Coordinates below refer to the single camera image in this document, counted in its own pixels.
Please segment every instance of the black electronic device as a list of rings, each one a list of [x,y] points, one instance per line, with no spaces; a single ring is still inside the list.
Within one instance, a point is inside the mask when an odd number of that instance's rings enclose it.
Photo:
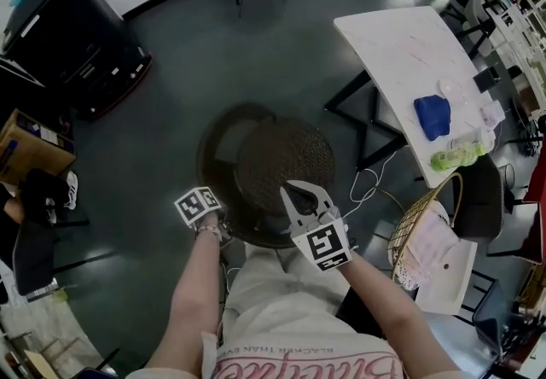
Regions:
[[[3,53],[84,119],[111,108],[140,80],[151,56],[106,0],[20,0]]]

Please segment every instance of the marble table top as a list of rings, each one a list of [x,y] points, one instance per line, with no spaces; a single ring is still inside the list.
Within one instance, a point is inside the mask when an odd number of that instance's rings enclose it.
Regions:
[[[435,172],[434,153],[473,129],[485,126],[479,108],[491,102],[473,81],[478,73],[459,41],[431,7],[390,9],[345,16],[335,27],[363,62],[386,103],[396,115],[429,188],[436,188],[455,169]],[[451,106],[450,134],[429,141],[413,102],[439,95],[440,80],[460,88],[462,101]]]

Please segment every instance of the shoe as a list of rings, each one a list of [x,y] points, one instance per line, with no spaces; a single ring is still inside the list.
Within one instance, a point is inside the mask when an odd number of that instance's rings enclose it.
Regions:
[[[78,197],[78,176],[73,172],[68,172],[67,184],[68,203],[65,203],[65,207],[73,211],[76,208],[76,198]]]

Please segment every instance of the blue sponge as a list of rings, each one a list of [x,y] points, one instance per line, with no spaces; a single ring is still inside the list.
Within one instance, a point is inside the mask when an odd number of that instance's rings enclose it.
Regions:
[[[414,100],[413,105],[429,141],[450,134],[451,108],[445,98],[424,96]]]

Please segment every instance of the wrist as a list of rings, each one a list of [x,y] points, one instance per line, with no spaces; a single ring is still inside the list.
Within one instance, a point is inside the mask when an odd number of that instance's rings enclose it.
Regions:
[[[196,236],[201,236],[203,234],[214,236],[218,242],[222,241],[222,231],[215,224],[202,224],[195,233]]]

